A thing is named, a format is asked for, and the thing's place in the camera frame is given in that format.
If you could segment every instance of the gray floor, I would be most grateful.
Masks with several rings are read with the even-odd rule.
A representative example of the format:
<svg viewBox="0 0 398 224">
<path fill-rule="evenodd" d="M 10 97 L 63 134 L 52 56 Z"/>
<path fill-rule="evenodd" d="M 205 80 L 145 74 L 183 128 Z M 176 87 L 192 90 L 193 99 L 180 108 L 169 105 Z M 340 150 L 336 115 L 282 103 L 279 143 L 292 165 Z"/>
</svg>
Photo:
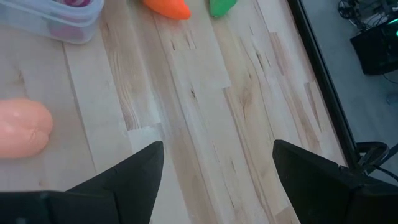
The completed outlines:
<svg viewBox="0 0 398 224">
<path fill-rule="evenodd" d="M 398 93 L 398 85 L 383 76 L 363 74 L 349 39 L 358 30 L 340 17 L 337 0 L 302 0 L 320 45 L 326 65 L 338 92 L 355 141 L 380 141 L 390 147 L 398 144 L 398 103 L 387 104 L 390 93 Z M 398 82 L 398 71 L 386 74 Z M 398 175 L 398 155 L 383 168 Z M 398 185 L 394 179 L 374 172 L 372 176 Z"/>
</svg>

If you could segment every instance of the plastic container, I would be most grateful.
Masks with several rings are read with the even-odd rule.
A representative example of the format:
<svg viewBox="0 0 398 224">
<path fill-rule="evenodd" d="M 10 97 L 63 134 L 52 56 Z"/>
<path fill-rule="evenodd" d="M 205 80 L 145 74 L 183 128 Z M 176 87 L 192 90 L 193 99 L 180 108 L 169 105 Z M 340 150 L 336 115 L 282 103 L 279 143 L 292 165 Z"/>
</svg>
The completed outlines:
<svg viewBox="0 0 398 224">
<path fill-rule="evenodd" d="M 84 44 L 95 33 L 104 0 L 72 7 L 53 0 L 0 0 L 0 22 L 73 44 Z"/>
</svg>

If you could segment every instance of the orange toy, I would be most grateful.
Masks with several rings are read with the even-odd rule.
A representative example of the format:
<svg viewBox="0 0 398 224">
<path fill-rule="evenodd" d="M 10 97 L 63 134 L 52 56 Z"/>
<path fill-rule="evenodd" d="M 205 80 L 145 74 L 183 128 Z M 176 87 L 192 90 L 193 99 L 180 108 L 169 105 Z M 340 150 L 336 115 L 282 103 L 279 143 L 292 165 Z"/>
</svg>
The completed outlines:
<svg viewBox="0 0 398 224">
<path fill-rule="evenodd" d="M 0 158 L 20 158 L 39 153 L 53 127 L 50 112 L 28 99 L 0 101 Z"/>
<path fill-rule="evenodd" d="M 191 17 L 191 11 L 184 0 L 144 0 L 144 4 L 153 11 L 172 19 Z"/>
</svg>

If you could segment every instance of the wooden floor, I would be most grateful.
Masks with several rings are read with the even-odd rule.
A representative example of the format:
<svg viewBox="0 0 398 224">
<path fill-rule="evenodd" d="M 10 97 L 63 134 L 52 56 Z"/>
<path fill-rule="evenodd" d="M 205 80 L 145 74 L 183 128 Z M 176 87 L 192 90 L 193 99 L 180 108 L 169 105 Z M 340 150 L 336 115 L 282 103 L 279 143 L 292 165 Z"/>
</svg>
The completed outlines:
<svg viewBox="0 0 398 224">
<path fill-rule="evenodd" d="M 0 26 L 0 98 L 52 112 L 48 147 L 0 160 L 0 190 L 66 190 L 165 143 L 152 223 L 298 223 L 272 161 L 284 139 L 344 164 L 284 0 L 239 0 L 171 21 L 106 1 L 86 45 Z"/>
</svg>

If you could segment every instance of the green light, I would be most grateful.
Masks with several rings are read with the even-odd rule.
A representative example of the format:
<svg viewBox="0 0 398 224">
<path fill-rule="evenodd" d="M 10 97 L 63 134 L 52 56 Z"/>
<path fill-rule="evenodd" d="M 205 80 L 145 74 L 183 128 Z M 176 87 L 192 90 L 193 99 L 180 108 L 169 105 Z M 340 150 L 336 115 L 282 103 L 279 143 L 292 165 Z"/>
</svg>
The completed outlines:
<svg viewBox="0 0 398 224">
<path fill-rule="evenodd" d="M 392 23 L 395 23 L 395 22 L 398 22 L 398 19 L 394 19 L 393 21 L 389 22 L 388 24 L 392 24 Z"/>
</svg>

